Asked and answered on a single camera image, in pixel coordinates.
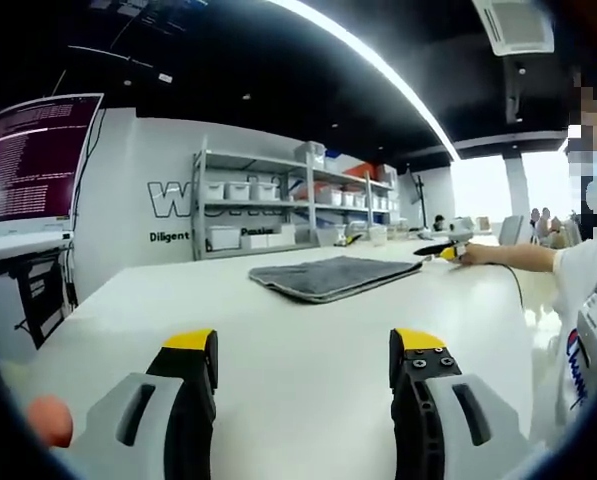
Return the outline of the person's right hand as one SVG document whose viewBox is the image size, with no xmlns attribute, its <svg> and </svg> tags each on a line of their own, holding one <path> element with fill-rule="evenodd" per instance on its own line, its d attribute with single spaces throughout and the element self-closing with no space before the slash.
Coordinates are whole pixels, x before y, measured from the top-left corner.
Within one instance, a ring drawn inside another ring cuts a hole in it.
<svg viewBox="0 0 597 480">
<path fill-rule="evenodd" d="M 464 245 L 459 262 L 462 265 L 482 265 L 487 261 L 487 247 L 482 244 L 468 242 Z"/>
</svg>

